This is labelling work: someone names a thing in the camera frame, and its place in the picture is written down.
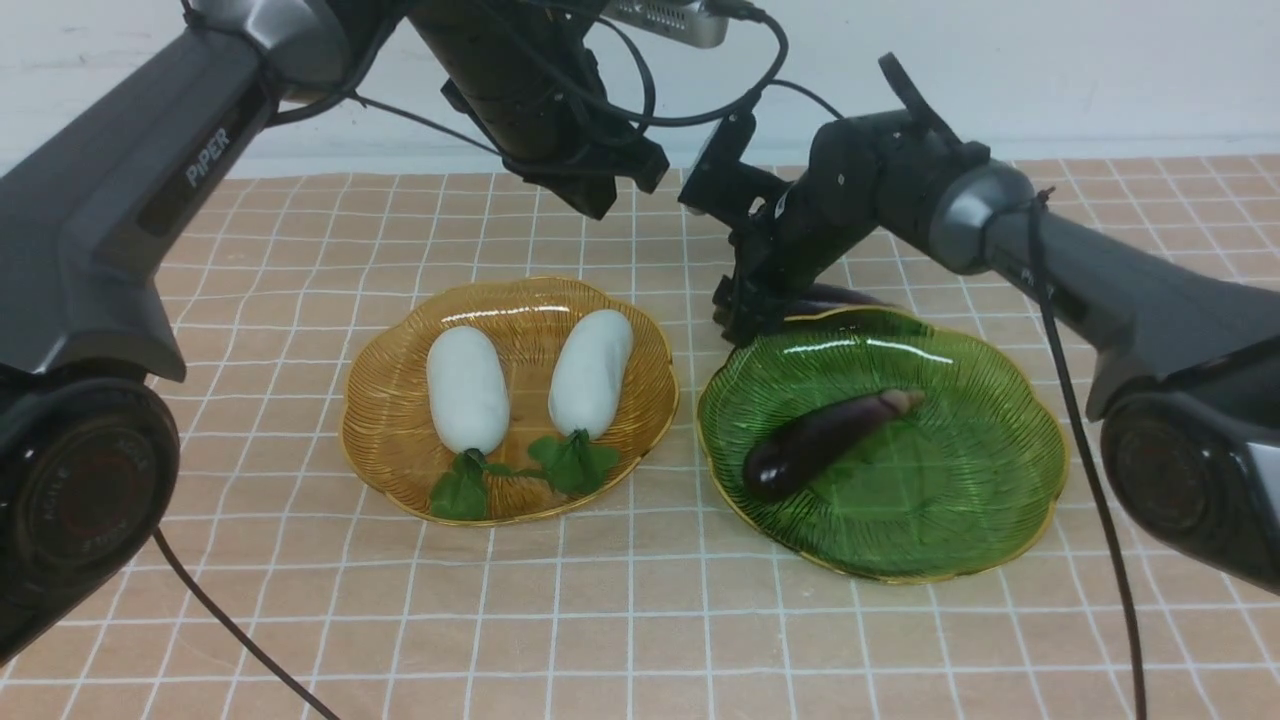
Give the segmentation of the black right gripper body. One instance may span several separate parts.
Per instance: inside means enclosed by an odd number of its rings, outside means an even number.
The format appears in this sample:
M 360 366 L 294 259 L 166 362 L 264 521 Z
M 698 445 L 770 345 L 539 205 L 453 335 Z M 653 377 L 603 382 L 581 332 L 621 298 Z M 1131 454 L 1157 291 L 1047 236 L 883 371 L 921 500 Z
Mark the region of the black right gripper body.
M 850 192 L 835 184 L 776 190 L 772 200 L 759 188 L 724 191 L 735 260 L 724 287 L 728 301 L 755 293 L 799 295 L 851 246 Z

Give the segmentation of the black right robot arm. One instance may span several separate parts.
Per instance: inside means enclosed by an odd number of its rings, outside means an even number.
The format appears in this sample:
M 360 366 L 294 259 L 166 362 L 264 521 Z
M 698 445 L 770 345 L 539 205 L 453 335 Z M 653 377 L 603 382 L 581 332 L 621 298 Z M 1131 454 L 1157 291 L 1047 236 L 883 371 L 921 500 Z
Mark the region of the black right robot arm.
M 1085 416 L 1106 477 L 1157 541 L 1279 585 L 1279 296 L 1215 279 L 1052 214 L 1030 179 L 925 110 L 819 128 L 783 181 L 742 160 L 754 119 L 722 120 L 681 200 L 731 229 L 716 319 L 735 343 L 773 327 L 882 228 L 957 275 L 993 272 L 1097 354 Z

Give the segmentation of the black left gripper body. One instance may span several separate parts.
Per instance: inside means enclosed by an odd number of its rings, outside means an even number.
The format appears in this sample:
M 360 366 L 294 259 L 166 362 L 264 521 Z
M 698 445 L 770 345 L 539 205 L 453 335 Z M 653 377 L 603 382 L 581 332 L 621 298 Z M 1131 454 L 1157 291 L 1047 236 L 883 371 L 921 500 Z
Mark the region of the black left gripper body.
M 669 169 L 663 149 L 575 97 L 531 53 L 580 85 L 598 77 L 590 53 L 562 29 L 443 29 L 442 92 L 513 170 L 549 190 L 591 196 L 614 178 L 657 190 Z

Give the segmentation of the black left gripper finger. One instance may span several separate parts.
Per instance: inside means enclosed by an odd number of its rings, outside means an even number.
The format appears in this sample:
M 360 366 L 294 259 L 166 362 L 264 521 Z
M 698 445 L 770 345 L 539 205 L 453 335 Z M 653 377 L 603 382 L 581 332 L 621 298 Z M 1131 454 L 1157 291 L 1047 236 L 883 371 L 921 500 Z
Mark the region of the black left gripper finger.
M 595 222 L 604 219 L 617 200 L 617 186 L 612 178 L 549 178 L 545 188 L 580 215 Z

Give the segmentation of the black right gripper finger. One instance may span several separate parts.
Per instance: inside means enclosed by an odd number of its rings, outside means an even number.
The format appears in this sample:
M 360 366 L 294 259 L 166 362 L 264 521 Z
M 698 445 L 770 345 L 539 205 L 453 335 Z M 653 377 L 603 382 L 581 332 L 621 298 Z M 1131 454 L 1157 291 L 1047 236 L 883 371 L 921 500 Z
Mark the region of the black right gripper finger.
M 746 346 L 785 323 L 791 293 L 772 279 L 722 278 L 712 296 L 713 322 L 732 346 Z

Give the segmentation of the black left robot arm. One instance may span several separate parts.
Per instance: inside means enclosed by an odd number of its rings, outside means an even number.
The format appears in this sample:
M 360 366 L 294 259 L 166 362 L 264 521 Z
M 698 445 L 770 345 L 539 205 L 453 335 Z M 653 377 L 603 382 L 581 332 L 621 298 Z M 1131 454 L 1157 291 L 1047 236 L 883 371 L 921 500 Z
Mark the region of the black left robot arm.
M 3 177 L 3 660 L 125 566 L 179 474 L 147 387 L 186 361 L 155 275 L 265 129 L 349 97 L 408 20 L 506 168 L 602 219 L 668 169 L 604 100 L 585 18 L 530 1 L 192 1 L 155 56 Z

